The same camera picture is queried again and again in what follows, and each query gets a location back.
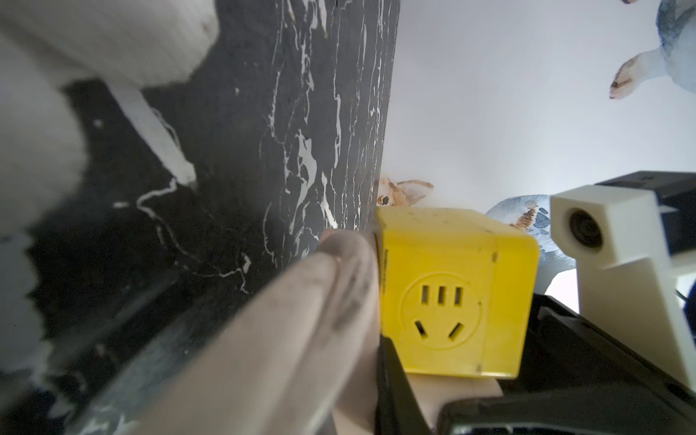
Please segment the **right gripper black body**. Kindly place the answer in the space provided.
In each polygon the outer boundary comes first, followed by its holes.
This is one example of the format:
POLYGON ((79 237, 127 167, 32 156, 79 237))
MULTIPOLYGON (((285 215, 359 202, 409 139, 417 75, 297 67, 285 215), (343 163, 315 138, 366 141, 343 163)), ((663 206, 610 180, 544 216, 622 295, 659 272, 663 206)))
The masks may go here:
MULTIPOLYGON (((695 255, 695 177, 638 171, 595 185, 652 190, 672 261, 695 255)), ((695 295, 678 303, 695 344, 695 295)), ((549 295, 533 299, 517 380, 496 398, 440 411, 441 434, 692 434, 695 388, 658 367, 549 295)))

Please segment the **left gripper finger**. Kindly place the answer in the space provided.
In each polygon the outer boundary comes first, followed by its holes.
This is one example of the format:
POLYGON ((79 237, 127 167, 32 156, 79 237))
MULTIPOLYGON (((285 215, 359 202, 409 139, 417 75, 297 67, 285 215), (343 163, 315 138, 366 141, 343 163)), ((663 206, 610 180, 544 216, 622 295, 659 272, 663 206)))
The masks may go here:
POLYGON ((419 404, 393 341, 380 336, 377 353, 378 402, 375 413, 375 434, 429 434, 419 404))

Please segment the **yellow cube socket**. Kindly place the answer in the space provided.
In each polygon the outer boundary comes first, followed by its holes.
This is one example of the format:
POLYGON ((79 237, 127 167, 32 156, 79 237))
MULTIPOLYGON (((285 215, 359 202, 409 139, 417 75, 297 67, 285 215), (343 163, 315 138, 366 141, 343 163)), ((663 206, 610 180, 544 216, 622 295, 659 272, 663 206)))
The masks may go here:
POLYGON ((474 210, 378 208, 381 332, 406 373, 518 376, 540 247, 474 210))

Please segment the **white fabric glove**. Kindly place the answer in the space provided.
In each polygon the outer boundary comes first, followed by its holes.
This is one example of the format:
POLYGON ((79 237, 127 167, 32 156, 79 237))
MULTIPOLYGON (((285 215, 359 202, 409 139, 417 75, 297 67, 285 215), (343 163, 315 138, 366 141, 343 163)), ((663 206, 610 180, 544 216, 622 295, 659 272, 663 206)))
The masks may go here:
POLYGON ((106 83, 176 185, 197 173, 143 90, 185 83, 219 38, 212 1, 5 1, 1 5, 1 373, 34 377, 51 353, 25 300, 28 229, 71 196, 88 165, 65 87, 106 83))

